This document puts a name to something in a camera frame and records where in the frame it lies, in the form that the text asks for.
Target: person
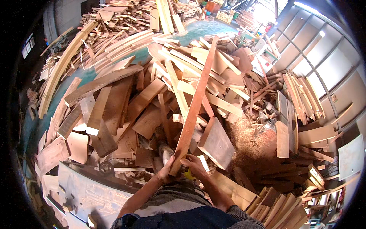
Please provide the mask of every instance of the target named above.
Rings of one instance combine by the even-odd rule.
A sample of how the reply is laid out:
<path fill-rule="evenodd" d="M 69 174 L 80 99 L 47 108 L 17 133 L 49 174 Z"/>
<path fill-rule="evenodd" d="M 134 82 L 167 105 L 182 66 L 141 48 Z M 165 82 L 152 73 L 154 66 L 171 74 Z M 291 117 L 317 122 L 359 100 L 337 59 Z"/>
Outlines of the person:
<path fill-rule="evenodd" d="M 201 160 L 187 155 L 180 162 L 200 180 L 212 204 L 196 182 L 169 175 L 174 152 L 160 144 L 164 166 L 123 205 L 111 229 L 124 228 L 244 228 L 264 229 L 242 211 L 209 177 Z"/>

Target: hand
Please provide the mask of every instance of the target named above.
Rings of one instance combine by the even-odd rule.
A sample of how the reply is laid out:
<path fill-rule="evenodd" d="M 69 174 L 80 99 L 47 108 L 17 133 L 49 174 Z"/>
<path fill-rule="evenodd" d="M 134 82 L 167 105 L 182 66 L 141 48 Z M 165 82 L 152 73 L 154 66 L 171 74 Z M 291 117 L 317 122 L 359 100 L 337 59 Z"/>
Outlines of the hand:
<path fill-rule="evenodd" d="M 192 154 L 187 154 L 186 158 L 187 159 L 182 158 L 180 162 L 191 169 L 192 176 L 195 176 L 200 181 L 209 177 L 198 157 Z"/>
<path fill-rule="evenodd" d="M 170 167 L 174 162 L 174 155 L 172 155 L 165 166 L 158 172 L 157 177 L 162 184 L 167 184 L 171 182 L 171 178 L 169 177 Z"/>

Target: person's right hand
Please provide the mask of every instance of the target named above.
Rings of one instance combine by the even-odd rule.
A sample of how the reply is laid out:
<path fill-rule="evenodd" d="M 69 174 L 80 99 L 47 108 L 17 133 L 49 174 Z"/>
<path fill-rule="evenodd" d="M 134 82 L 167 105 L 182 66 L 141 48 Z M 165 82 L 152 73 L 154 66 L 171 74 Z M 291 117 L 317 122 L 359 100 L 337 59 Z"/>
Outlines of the person's right hand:
<path fill-rule="evenodd" d="M 187 154 L 186 159 L 182 158 L 180 162 L 183 165 L 188 166 L 191 169 L 192 176 L 195 176 L 200 181 L 209 177 L 198 157 L 192 154 Z"/>

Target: green floor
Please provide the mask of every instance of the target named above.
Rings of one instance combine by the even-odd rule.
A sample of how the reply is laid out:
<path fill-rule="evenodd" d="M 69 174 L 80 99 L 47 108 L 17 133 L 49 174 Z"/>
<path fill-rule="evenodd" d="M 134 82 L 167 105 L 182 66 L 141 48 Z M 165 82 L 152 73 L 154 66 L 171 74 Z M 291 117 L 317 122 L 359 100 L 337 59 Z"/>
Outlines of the green floor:
<path fill-rule="evenodd" d="M 192 40 L 198 40 L 201 36 L 206 34 L 224 34 L 237 31 L 231 26 L 219 21 L 197 21 L 189 24 L 186 29 L 186 32 L 174 35 L 171 38 L 178 39 L 182 46 L 187 46 Z M 136 59 L 133 61 L 133 63 L 136 64 L 139 61 L 144 62 L 149 53 L 147 48 L 143 48 L 132 53 L 130 56 L 133 55 L 136 56 Z M 47 114 L 43 119 L 39 119 L 38 115 L 36 115 L 37 117 L 32 121 L 27 110 L 20 136 L 20 146 L 23 155 L 27 153 L 29 156 L 32 156 L 37 151 L 38 142 L 45 130 L 48 129 L 51 117 L 53 116 L 57 105 L 60 103 L 62 96 L 65 94 L 73 79 L 75 77 L 82 79 L 79 85 L 82 86 L 92 81 L 96 76 L 97 74 L 95 73 L 94 68 L 90 68 L 88 70 L 79 68 L 71 76 L 67 77 L 57 89 L 55 96 L 49 105 Z"/>

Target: metal frame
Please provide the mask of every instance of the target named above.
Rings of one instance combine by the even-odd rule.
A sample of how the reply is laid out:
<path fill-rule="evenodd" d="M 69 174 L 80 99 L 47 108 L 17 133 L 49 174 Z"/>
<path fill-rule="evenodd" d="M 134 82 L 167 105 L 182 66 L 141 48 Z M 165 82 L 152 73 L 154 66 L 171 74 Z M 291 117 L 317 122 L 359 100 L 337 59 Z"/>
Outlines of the metal frame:
<path fill-rule="evenodd" d="M 350 44 L 355 48 L 355 50 L 358 50 L 356 48 L 355 43 L 353 42 L 353 40 L 350 38 L 350 36 L 343 31 L 338 25 L 336 25 L 333 21 L 331 21 L 330 19 L 328 19 L 327 17 L 323 16 L 323 15 L 318 15 L 318 14 L 314 14 L 313 12 L 310 12 L 309 10 L 306 10 L 298 5 L 294 5 L 294 7 L 297 7 L 299 10 L 296 12 L 296 14 L 294 15 L 294 17 L 291 19 L 291 21 L 288 23 L 288 25 L 285 27 L 285 29 L 283 31 L 281 31 L 280 29 L 277 28 L 277 31 L 280 32 L 280 36 L 284 36 L 287 40 L 289 40 L 288 44 L 284 47 L 284 49 L 280 52 L 281 54 L 289 47 L 290 44 L 292 44 L 298 51 L 299 54 L 296 56 L 296 58 L 294 58 L 290 64 L 287 65 L 286 69 L 288 70 L 291 65 L 293 65 L 293 63 L 300 57 L 300 55 L 303 56 L 303 58 L 308 62 L 308 64 L 310 65 L 310 67 L 312 68 L 312 70 L 305 76 L 308 77 L 310 76 L 312 73 L 315 73 L 316 76 L 318 77 L 321 85 L 323 86 L 324 90 L 325 90 L 325 95 L 323 95 L 322 97 L 320 97 L 320 101 L 323 102 L 324 100 L 326 100 L 327 98 L 329 99 L 329 102 L 332 106 L 335 118 L 338 118 L 338 112 L 337 109 L 335 107 L 335 104 L 331 98 L 331 95 L 337 90 L 339 89 L 344 83 L 346 83 L 348 81 L 348 79 L 354 74 L 354 72 L 356 71 L 356 69 L 360 66 L 360 64 L 362 64 L 362 55 L 359 53 L 360 55 L 360 60 L 358 61 L 358 63 L 354 66 L 351 67 L 351 69 L 346 73 L 346 75 L 331 89 L 328 90 L 328 88 L 326 87 L 323 79 L 320 77 L 317 68 L 320 67 L 325 60 L 327 60 L 336 50 L 336 48 L 339 46 L 339 44 L 344 40 L 347 39 Z M 301 12 L 301 10 L 307 11 L 310 13 L 309 17 L 306 19 L 305 23 L 301 26 L 301 28 L 296 32 L 296 34 L 294 35 L 294 37 L 292 39 L 290 39 L 286 34 L 284 34 L 284 32 L 286 31 L 286 29 L 291 25 L 291 23 L 295 20 L 295 18 L 298 16 L 298 14 Z M 311 18 L 313 18 L 314 16 L 318 17 L 319 19 L 324 21 L 324 24 L 322 25 L 322 27 L 319 29 L 319 31 L 314 35 L 314 37 L 310 40 L 310 42 L 303 48 L 300 49 L 295 43 L 294 43 L 294 39 L 298 36 L 298 34 L 300 33 L 300 31 L 310 22 Z M 316 39 L 316 37 L 318 36 L 318 34 L 320 33 L 320 31 L 322 31 L 327 25 L 330 25 L 331 27 L 335 28 L 342 36 L 339 39 L 339 41 L 333 46 L 333 48 L 328 52 L 328 54 L 316 65 L 313 66 L 313 64 L 309 61 L 309 59 L 306 57 L 306 55 L 304 54 L 304 51 L 310 46 L 310 44 Z M 361 116 L 363 116 L 364 114 L 366 114 L 366 107 L 351 121 L 349 121 L 347 124 L 345 124 L 343 127 L 341 126 L 340 122 L 337 121 L 337 126 L 338 126 L 338 131 L 346 131 L 347 129 L 349 129 L 352 125 L 354 125 L 358 119 L 361 118 Z"/>

